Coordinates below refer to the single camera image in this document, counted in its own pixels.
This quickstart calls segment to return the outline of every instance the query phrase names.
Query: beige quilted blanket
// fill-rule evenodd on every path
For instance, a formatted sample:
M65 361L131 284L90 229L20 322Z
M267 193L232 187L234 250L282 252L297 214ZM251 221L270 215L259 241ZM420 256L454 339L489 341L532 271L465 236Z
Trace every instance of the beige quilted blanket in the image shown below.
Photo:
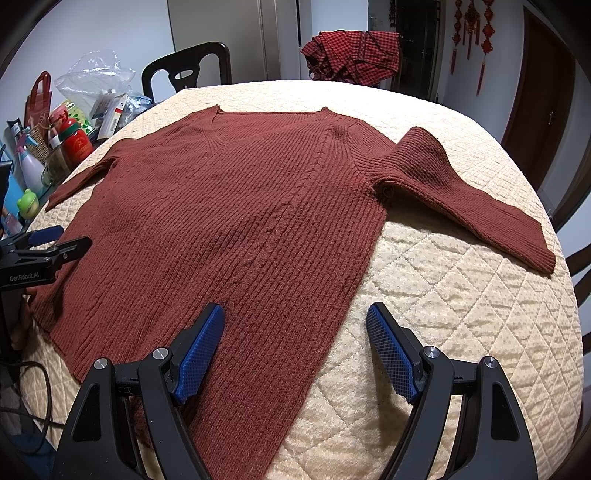
M441 141L466 182L539 220L557 256L554 274L542 277L422 205L394 206L332 350L266 478L379 477L409 412L381 366L372 362L365 312L380 300L423 344L436 345L451 358L477 361L490 354L500 360L524 413L540 479L547 479L569 450L579 415L581 332L556 235L534 191L499 144L471 119L397 93L330 82L262 82L178 93L124 128L77 170L96 163L120 138L142 137L216 103L228 111L313 111L327 106L365 120L394 141L419 125ZM41 213L32 228L67 226L91 192L88 187ZM53 418L64 422L78 383L39 332L27 352L29 359L48 366ZM40 416L46 407L44 388L35 370L24 375L23 393ZM456 398L432 478L445 470L459 406ZM59 434L50 433L54 445ZM144 453L154 465L154 454Z

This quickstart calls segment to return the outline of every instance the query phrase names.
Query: black cable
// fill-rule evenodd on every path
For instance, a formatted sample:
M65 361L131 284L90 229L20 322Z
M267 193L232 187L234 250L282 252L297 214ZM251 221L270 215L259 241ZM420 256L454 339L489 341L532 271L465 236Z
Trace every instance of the black cable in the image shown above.
M42 419L41 417L37 417L36 415L33 415L32 413L29 413L27 411L19 410L18 408L0 407L0 413L14 413L15 415L20 415L21 417L27 417L29 419L37 421L45 421L45 419ZM66 425L58 421L50 420L49 426L55 429L62 429Z
M39 362L10 363L10 362L0 361L0 365L3 365L5 367L37 367L37 368L41 369L41 372L43 373L43 377L45 377L45 385L46 385L46 389L47 389L47 412L45 414L45 419L43 419L43 428L41 429L41 440L39 441L39 445L37 445L37 447L35 447L33 450L18 449L19 452L21 452L25 455L35 455L39 450L41 450L41 448L43 447L43 444L45 443L45 437L47 435L47 430L49 429L49 424L51 422L51 412L53 411L53 405L51 402L51 385L49 383L49 375L47 375L47 370L45 369L45 367L43 365L41 365Z

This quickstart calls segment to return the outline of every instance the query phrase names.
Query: sweater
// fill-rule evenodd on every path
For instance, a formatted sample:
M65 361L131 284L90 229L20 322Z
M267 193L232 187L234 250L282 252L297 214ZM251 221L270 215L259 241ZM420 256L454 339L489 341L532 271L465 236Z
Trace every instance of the sweater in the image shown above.
M48 209L105 174L63 236L93 245L39 287L35 318L81 381L95 359L139 360L221 304L225 331L184 412L217 480L264 475L368 266L391 189L554 267L540 224L464 183L427 131L395 144L326 108L191 113L117 142Z

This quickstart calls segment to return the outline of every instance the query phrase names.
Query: red checkered shirt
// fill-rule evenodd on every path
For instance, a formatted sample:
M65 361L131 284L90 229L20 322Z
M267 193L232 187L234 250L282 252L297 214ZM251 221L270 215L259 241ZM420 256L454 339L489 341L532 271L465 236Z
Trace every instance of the red checkered shirt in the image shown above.
M393 32L320 32L301 52L314 80L371 86L398 71L398 34Z

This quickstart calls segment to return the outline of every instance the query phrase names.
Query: green toy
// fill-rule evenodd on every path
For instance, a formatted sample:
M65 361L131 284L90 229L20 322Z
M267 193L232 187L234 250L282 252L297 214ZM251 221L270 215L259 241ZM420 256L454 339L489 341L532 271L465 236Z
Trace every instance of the green toy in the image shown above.
M31 190L17 200L18 211L25 220L32 220L39 211L39 199Z

